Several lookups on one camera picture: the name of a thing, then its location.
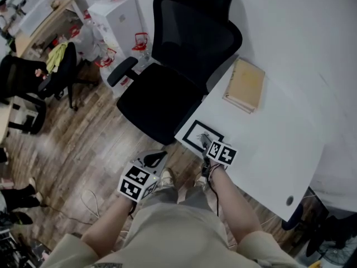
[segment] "chair leg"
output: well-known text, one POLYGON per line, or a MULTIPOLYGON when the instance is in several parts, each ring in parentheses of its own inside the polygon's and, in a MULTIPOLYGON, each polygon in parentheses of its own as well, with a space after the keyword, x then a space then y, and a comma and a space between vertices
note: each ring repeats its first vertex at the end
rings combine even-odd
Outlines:
POLYGON ((90 80, 84 80, 80 78, 75 78, 74 83, 80 83, 80 84, 92 84, 95 87, 98 85, 98 82, 91 82, 90 80))
POLYGON ((72 106, 73 84, 69 84, 67 88, 68 88, 69 108, 73 109, 74 111, 77 111, 78 107, 77 106, 72 106))

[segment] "person's hand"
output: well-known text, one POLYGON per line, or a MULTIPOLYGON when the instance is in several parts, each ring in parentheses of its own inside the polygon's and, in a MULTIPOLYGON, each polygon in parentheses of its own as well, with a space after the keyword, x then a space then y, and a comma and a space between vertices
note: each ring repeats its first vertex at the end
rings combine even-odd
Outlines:
POLYGON ((46 74, 41 69, 35 70, 35 75, 39 78, 42 76, 42 79, 45 80, 47 78, 46 74))

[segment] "yellow cloth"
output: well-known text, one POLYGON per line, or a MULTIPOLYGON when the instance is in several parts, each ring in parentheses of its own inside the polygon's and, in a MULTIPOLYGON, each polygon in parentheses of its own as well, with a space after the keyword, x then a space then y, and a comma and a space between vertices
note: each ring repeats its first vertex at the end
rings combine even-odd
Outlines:
POLYGON ((68 42, 63 42, 55 46, 55 48, 49 53, 49 58, 46 62, 46 69, 48 73, 51 73, 55 66, 59 66, 62 61, 65 51, 67 49, 68 42))

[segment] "white desk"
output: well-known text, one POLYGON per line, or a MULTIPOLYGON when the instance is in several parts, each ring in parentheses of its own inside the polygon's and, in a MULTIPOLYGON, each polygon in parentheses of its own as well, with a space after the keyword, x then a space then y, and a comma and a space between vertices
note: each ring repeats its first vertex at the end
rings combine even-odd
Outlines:
POLYGON ((227 170, 232 181, 284 219, 290 219, 308 188, 324 144, 312 124, 268 77, 259 109, 247 114, 222 99, 233 66, 220 79, 175 138, 202 157, 182 138, 195 120, 216 130, 239 150, 227 170), (293 196, 291 205, 287 199, 293 196))

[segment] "person's leg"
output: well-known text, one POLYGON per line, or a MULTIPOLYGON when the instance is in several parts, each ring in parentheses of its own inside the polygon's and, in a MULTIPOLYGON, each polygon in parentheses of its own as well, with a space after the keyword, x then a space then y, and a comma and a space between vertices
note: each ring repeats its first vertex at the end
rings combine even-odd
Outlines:
MULTIPOLYGON (((21 190, 11 189, 11 190, 2 190, 1 193, 4 196, 7 210, 10 212, 13 209, 27 207, 23 206, 23 199, 30 197, 31 195, 36 194, 36 182, 33 178, 28 180, 29 185, 21 190)), ((32 202, 25 202, 25 205, 30 205, 32 207, 32 202)))
POLYGON ((182 205, 187 205, 189 207, 201 208, 213 212, 208 205, 206 195, 204 193, 204 187, 206 186, 206 180, 200 177, 195 183, 195 186, 189 188, 186 192, 186 199, 181 202, 182 205))
POLYGON ((7 211, 11 212, 17 208, 33 208, 38 207, 41 203, 36 197, 19 198, 16 193, 17 190, 2 190, 7 211))
POLYGON ((164 169, 161 174, 160 185, 144 202, 143 208, 157 203, 177 204, 179 193, 173 184, 173 175, 170 169, 164 169))
POLYGON ((8 152, 6 148, 0 148, 0 163, 8 163, 8 152))

